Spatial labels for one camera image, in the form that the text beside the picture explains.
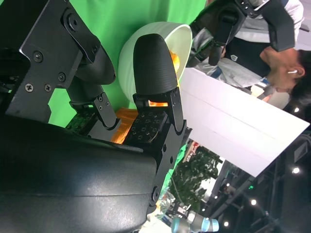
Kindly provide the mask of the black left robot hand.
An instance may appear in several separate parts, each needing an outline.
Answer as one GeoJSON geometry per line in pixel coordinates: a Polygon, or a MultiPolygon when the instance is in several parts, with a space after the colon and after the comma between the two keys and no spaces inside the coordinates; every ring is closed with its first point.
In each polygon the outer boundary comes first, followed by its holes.
{"type": "Polygon", "coordinates": [[[241,28],[246,15],[234,0],[215,0],[207,5],[190,24],[192,38],[199,32],[207,32],[211,39],[202,43],[201,47],[190,55],[187,67],[195,67],[208,58],[212,66],[218,64],[226,45],[241,28]]]}

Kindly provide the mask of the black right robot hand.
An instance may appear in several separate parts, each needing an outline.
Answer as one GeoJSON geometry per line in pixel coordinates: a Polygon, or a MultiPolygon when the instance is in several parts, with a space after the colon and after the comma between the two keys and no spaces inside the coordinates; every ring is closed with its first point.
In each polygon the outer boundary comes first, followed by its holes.
{"type": "Polygon", "coordinates": [[[138,116],[121,124],[99,39],[67,0],[0,5],[0,230],[130,233],[156,209],[186,129],[169,49],[134,46],[138,116]]]}

